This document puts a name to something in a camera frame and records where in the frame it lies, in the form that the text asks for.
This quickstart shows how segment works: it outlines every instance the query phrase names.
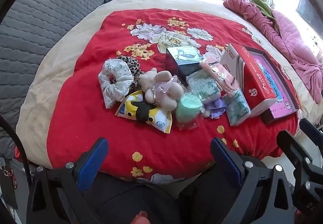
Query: black cable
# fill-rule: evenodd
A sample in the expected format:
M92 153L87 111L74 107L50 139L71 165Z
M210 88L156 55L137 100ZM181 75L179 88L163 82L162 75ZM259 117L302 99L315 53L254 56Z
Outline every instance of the black cable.
M26 155L24 146L22 145L22 142L20 141L16 132L12 129L12 127L8 124L8 122L1 115L0 115L0 127L2 127L7 132L7 134L12 138L12 140L16 144L16 147L18 148L18 150L21 154L22 163L24 164L25 174L27 177L28 187L30 189L32 180L31 180L28 159L27 159L27 155Z

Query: purple cloth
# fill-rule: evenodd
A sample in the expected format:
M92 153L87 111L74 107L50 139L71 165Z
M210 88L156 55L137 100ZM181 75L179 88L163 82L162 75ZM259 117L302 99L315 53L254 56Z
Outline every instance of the purple cloth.
M227 105L224 102L224 99L220 97L214 102L206 104L204 107L206 110L211 111L211 118L214 119L216 117L219 117L221 114L225 112Z
M225 0L223 5L243 16L263 33L289 61L314 101L320 104L323 89L323 65L306 46L296 25L280 12L272 10L278 26L279 33L277 33L274 23L264 16L254 3L248 0Z

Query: green sponge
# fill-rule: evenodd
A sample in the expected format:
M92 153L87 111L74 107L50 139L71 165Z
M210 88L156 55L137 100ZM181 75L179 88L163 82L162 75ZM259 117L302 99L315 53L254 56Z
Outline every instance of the green sponge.
M202 109L201 100L190 93L184 94L177 104L176 119L180 124L187 123L195 119Z

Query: beige plush bear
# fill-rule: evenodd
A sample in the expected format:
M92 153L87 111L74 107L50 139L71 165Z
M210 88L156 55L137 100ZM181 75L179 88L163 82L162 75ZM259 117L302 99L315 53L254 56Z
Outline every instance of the beige plush bear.
M172 75L169 71L161 71L157 73L156 68L152 68L151 71L146 72L139 76L139 83L142 91L145 93L146 101L150 104L156 103L161 106L165 111L173 111L177 107L177 101L181 99L184 94L183 88L177 82L171 82L166 86L168 91L166 93L156 93L154 97L154 91L158 90L156 87L169 82Z

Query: red box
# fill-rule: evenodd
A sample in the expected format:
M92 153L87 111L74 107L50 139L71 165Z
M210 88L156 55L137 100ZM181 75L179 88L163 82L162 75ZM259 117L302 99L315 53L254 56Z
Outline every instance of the red box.
M251 109L250 117L262 114L277 101L268 80L245 47L229 44L220 63L239 82Z

